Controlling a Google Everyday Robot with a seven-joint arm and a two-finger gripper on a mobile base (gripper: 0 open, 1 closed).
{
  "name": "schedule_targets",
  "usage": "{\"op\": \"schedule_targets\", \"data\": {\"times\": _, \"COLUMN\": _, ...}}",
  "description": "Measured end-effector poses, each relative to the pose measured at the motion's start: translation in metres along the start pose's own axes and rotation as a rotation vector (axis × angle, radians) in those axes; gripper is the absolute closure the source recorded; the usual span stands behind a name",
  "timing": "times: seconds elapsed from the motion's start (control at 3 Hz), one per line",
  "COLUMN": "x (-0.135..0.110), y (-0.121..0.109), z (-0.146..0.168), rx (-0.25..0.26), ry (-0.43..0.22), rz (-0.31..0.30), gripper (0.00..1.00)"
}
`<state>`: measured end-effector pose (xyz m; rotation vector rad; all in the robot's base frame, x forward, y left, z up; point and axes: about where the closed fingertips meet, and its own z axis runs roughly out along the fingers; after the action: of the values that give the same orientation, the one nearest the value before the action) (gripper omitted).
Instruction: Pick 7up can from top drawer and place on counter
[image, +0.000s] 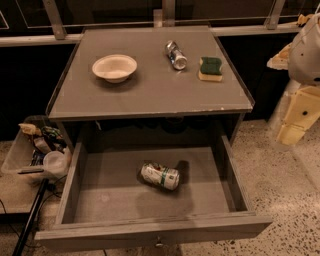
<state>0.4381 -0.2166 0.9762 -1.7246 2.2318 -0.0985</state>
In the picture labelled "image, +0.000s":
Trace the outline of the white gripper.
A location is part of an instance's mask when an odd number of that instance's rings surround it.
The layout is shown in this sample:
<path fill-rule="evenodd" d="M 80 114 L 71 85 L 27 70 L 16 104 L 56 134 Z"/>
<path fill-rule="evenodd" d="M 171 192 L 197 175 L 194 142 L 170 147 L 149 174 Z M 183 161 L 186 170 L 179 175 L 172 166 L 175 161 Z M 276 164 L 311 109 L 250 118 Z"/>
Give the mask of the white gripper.
<path fill-rule="evenodd" d="M 295 145 L 306 131 L 320 118 L 320 13 L 314 14 L 306 25 L 276 55 L 267 66 L 287 70 L 289 77 L 305 86 L 298 89 L 290 104 L 277 141 L 283 145 Z"/>

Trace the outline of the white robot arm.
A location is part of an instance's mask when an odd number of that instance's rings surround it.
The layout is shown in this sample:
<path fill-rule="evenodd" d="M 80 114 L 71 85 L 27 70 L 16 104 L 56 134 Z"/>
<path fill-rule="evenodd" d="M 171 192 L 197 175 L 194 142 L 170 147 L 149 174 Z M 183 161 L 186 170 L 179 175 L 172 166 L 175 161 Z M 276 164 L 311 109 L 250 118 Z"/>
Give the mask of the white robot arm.
<path fill-rule="evenodd" d="M 320 13 L 300 15 L 298 25 L 293 41 L 267 62 L 290 78 L 272 120 L 283 145 L 295 145 L 320 118 Z"/>

